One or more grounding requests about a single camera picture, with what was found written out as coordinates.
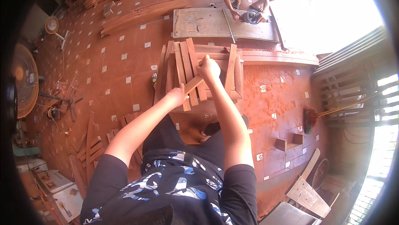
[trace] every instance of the floor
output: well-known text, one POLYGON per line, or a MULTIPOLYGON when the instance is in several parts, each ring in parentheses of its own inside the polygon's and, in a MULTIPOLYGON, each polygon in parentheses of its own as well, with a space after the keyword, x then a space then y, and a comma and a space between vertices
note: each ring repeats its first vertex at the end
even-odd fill
MULTIPOLYGON (((139 5, 162 0, 121 0, 112 8, 113 18, 118 12, 129 12, 137 2, 139 5)), ((187 0, 192 7, 209 7, 211 3, 225 8, 223 0, 187 0)), ((49 93, 52 86, 60 81, 67 84, 76 75, 79 79, 77 94, 84 98, 76 104, 77 121, 72 122, 71 112, 63 114, 55 124, 42 113, 37 105, 28 115, 31 134, 41 134, 40 148, 50 169, 59 169, 69 179, 72 172, 68 154, 76 154, 85 146, 89 112, 95 113, 95 136, 107 139, 111 129, 121 129, 120 118, 133 112, 133 105, 146 111, 152 105, 154 89, 151 75, 156 65, 162 45, 172 40, 172 14, 161 16, 134 25, 121 32, 101 37, 101 2, 96 8, 86 10, 77 7, 64 14, 60 20, 59 33, 66 30, 73 34, 68 37, 65 48, 60 51, 56 36, 47 35, 39 43, 36 55, 37 68, 45 81, 40 91, 49 93), (63 133, 72 129, 69 136, 63 133)), ((250 3, 243 1, 243 6, 250 3)), ((229 46, 230 38, 193 38, 195 44, 214 43, 229 46)), ((278 49, 275 43, 240 39, 238 48, 278 49)), ((276 138, 292 139, 293 133, 301 132, 302 109, 305 105, 318 107, 317 96, 312 93, 311 70, 293 66, 244 66, 244 114, 249 118, 252 153, 255 162, 258 188, 259 217, 269 212, 281 200, 287 198, 284 192, 312 155, 319 148, 321 158, 326 157, 327 131, 319 122, 310 135, 305 135, 304 144, 283 152, 274 147, 276 138), (261 92, 264 85, 266 92, 261 92), (257 154, 262 159, 257 161, 257 154)), ((39 97, 37 103, 43 105, 47 99, 39 97)), ((172 120, 179 123, 179 133, 185 142, 202 138, 200 130, 217 119, 216 116, 199 114, 171 114, 172 120)), ((139 177, 139 166, 129 170, 129 179, 139 177)))

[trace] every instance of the metal rod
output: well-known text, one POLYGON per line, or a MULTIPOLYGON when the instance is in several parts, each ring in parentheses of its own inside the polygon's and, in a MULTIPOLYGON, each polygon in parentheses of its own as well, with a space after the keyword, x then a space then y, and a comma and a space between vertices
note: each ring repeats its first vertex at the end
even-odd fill
POLYGON ((38 93, 38 95, 42 96, 42 97, 46 97, 46 98, 53 98, 53 99, 57 99, 57 100, 61 100, 61 101, 67 101, 69 103, 72 103, 72 100, 67 99, 67 98, 60 98, 60 97, 57 97, 57 96, 52 96, 52 95, 45 94, 45 93, 40 93, 40 92, 38 93))
POLYGON ((225 15, 226 22, 227 22, 227 25, 229 26, 230 33, 232 34, 233 43, 235 44, 235 39, 234 39, 234 36, 233 36, 233 32, 232 32, 232 29, 230 28, 229 21, 227 21, 226 13, 224 13, 224 9, 222 9, 222 11, 223 11, 223 14, 225 15))

